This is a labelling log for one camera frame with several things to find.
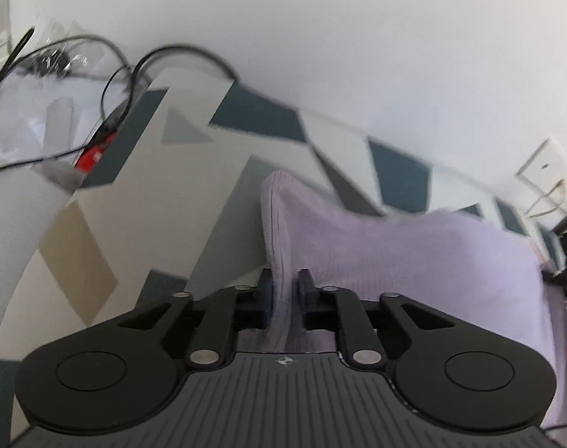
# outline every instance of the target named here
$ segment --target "circular cap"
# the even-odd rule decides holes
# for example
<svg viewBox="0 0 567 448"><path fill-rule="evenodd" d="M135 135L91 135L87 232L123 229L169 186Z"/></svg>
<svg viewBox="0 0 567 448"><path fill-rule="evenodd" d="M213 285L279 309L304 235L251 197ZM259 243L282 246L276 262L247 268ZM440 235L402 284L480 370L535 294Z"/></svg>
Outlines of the circular cap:
<svg viewBox="0 0 567 448"><path fill-rule="evenodd" d="M354 352L352 358L359 364L372 365L381 360L381 354L375 350L365 349Z"/></svg>
<svg viewBox="0 0 567 448"><path fill-rule="evenodd" d="M190 360L200 365L214 364L219 360L219 354L213 350L195 350L190 354Z"/></svg>
<svg viewBox="0 0 567 448"><path fill-rule="evenodd" d="M126 374L126 363L107 352L82 352L68 357L57 369L59 381L77 391L100 391L117 384Z"/></svg>
<svg viewBox="0 0 567 448"><path fill-rule="evenodd" d="M496 391L514 378L514 368L503 357L488 352L464 352L446 362L446 375L471 391Z"/></svg>

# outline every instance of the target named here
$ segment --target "lavender towel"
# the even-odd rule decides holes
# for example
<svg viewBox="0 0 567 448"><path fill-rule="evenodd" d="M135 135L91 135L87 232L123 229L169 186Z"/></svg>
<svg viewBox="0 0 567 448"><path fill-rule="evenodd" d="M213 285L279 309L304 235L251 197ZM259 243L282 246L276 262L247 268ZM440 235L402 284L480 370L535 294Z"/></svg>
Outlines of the lavender towel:
<svg viewBox="0 0 567 448"><path fill-rule="evenodd" d="M348 288L365 300L398 292L533 348L558 379L543 425L567 423L565 299L542 283L524 240L460 212L356 215L283 171L265 180L261 209L275 308L270 327L243 337L241 348L335 350L333 334L301 326L294 282L308 268L318 286ZM567 446L567 429L554 435Z"/></svg>

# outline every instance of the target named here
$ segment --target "black object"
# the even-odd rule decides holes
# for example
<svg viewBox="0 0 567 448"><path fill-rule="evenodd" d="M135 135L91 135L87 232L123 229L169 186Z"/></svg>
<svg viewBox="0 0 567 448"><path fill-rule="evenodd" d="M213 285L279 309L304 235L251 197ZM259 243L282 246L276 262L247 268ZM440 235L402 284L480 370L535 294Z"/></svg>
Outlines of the black object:
<svg viewBox="0 0 567 448"><path fill-rule="evenodd" d="M360 367L355 358L360 349L381 352L385 343L391 345L392 359L374 365L386 364L399 392L420 413L467 431L506 431L541 422L555 377L535 351L396 293L384 293L379 302L360 302L349 290L327 289L315 289L308 270L299 273L306 328L319 328L314 317L325 319L324 327L337 333L338 349L354 367ZM348 306L329 302L329 295L347 298L352 309L362 303L370 325L360 315L345 315ZM386 337L384 344L373 328ZM354 342L347 341L347 332Z"/></svg>
<svg viewBox="0 0 567 448"><path fill-rule="evenodd" d="M38 77L51 74L66 77L71 71L71 60L62 49L48 49L25 62L25 67L29 73Z"/></svg>
<svg viewBox="0 0 567 448"><path fill-rule="evenodd" d="M16 397L16 447L544 448L555 390L535 351L395 293L379 302L298 274L307 329L337 353L235 353L264 329L273 284L186 292L43 346Z"/></svg>
<svg viewBox="0 0 567 448"><path fill-rule="evenodd" d="M10 71L12 66L15 65L16 59L18 59L18 55L20 54L20 52L22 52L24 47L26 47L26 44L32 38L33 34L34 34L34 27L29 28L28 31L24 34L24 36L20 39L16 47L14 47L10 55L7 57L6 61L4 62L0 70L0 85L5 75Z"/></svg>

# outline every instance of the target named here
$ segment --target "wall outlet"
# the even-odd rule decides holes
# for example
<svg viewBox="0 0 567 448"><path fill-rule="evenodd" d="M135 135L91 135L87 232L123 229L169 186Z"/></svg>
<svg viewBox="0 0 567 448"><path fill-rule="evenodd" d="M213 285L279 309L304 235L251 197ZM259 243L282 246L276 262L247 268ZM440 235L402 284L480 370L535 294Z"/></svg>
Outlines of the wall outlet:
<svg viewBox="0 0 567 448"><path fill-rule="evenodd" d="M567 153L554 139L546 140L533 153L518 176L567 212Z"/></svg>

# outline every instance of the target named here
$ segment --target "white wall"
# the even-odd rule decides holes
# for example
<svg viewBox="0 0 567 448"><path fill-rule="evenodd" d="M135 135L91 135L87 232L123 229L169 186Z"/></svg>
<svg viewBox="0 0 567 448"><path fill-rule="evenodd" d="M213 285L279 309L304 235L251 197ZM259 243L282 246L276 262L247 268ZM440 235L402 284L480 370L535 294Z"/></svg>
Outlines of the white wall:
<svg viewBox="0 0 567 448"><path fill-rule="evenodd" d="M205 45L252 88L506 196L547 136L567 150L567 0L11 0L10 15L14 40L75 19L133 60Z"/></svg>

